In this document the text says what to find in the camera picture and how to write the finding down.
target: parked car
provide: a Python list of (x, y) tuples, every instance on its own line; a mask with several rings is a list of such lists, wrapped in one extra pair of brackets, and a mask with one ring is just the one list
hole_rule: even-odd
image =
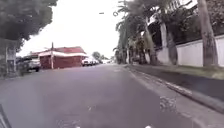
[(21, 73), (26, 73), (31, 70), (39, 72), (41, 69), (41, 64), (39, 58), (24, 57), (17, 60), (17, 67)]
[(91, 58), (85, 58), (84, 60), (82, 60), (82, 66), (92, 66), (94, 65), (94, 62), (92, 61)]

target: sidewalk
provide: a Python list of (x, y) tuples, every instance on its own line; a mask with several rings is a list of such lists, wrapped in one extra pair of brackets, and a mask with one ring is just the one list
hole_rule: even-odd
[(224, 80), (166, 70), (166, 67), (160, 68), (149, 65), (127, 65), (126, 67), (224, 102)]

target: overcast sky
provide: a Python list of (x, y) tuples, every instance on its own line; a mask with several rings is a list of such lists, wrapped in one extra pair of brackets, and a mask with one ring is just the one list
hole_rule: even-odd
[(51, 47), (81, 46), (88, 54), (99, 51), (112, 56), (118, 42), (114, 17), (118, 0), (59, 0), (53, 8), (53, 22), (25, 42), (19, 55)]

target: house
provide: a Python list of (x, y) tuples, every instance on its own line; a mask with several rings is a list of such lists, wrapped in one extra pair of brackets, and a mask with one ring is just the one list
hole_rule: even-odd
[(43, 69), (79, 67), (82, 66), (82, 60), (87, 57), (84, 50), (79, 46), (52, 48), (31, 53), (31, 55), (39, 56)]

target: wall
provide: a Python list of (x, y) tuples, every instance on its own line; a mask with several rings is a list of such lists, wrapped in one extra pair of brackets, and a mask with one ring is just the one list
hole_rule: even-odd
[[(216, 47), (218, 52), (219, 65), (224, 67), (224, 35), (216, 37)], [(187, 66), (203, 66), (202, 40), (178, 45), (178, 64)], [(159, 51), (158, 59), (163, 63), (169, 63), (167, 48)]]

